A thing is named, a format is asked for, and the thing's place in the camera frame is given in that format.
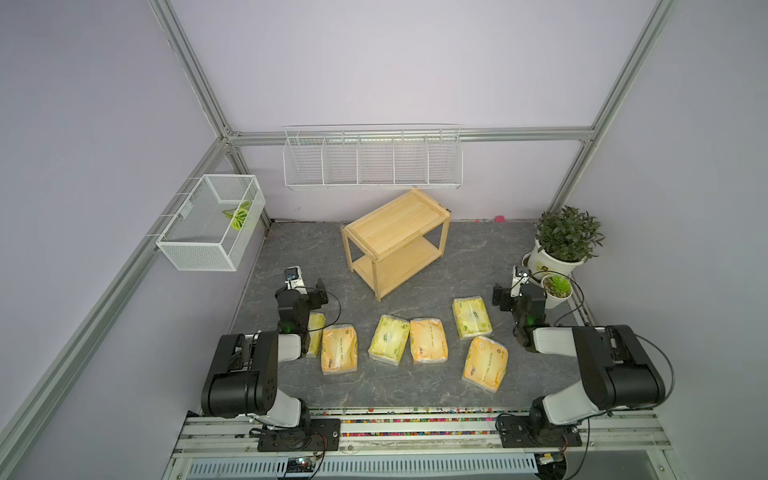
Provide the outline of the green tissue pack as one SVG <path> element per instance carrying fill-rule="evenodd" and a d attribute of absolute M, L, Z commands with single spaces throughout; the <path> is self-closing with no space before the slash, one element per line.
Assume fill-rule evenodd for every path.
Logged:
<path fill-rule="evenodd" d="M 372 360 L 398 366 L 410 336 L 410 322 L 382 315 L 375 330 L 368 354 Z"/>
<path fill-rule="evenodd" d="M 484 300 L 480 296 L 454 299 L 452 311 L 460 339 L 492 333 L 491 321 Z"/>
<path fill-rule="evenodd" d="M 326 326 L 326 317 L 321 312 L 313 311 L 310 313 L 308 330 L 309 346 L 307 350 L 308 358 L 317 358 L 320 352 L 323 330 Z"/>

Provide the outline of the wooden two-tier shelf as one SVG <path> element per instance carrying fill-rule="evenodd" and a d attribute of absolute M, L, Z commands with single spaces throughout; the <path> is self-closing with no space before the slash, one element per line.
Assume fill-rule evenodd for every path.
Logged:
<path fill-rule="evenodd" d="M 350 271 L 380 301 L 444 255 L 452 213 L 412 189 L 341 229 Z"/>

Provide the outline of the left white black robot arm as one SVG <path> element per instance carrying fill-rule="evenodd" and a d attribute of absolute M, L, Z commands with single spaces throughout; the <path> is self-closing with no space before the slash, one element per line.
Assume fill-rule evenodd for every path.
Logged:
<path fill-rule="evenodd" d="M 310 314 L 328 303 L 328 293 L 322 281 L 306 287 L 288 280 L 275 297 L 279 321 L 274 330 L 219 339 L 202 389 L 201 408 L 210 417 L 250 415 L 267 427 L 307 433 L 306 402 L 278 388 L 278 367 L 307 355 L 313 333 Z"/>

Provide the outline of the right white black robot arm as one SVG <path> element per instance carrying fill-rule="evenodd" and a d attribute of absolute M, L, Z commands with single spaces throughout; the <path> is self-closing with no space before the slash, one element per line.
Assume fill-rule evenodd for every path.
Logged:
<path fill-rule="evenodd" d="M 546 321 L 545 290 L 519 281 L 496 284 L 492 304 L 514 318 L 514 335 L 526 350 L 577 360 L 580 379 L 557 393 L 537 398 L 526 426 L 541 430 L 577 425 L 616 409 L 647 409 L 663 404 L 673 391 L 627 325 L 556 326 Z"/>

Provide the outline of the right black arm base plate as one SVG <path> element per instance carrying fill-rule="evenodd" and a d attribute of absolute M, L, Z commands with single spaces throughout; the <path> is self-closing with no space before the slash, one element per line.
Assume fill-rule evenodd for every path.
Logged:
<path fill-rule="evenodd" d="M 501 413 L 495 419 L 503 448 L 550 448 L 565 450 L 583 445 L 576 426 L 536 426 L 527 416 Z"/>

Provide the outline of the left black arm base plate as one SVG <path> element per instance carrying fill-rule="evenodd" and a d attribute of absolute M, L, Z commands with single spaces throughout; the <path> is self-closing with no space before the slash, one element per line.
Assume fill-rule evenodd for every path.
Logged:
<path fill-rule="evenodd" d="M 254 428 L 258 452 L 337 451 L 341 440 L 338 418 L 311 418 L 293 428 Z"/>

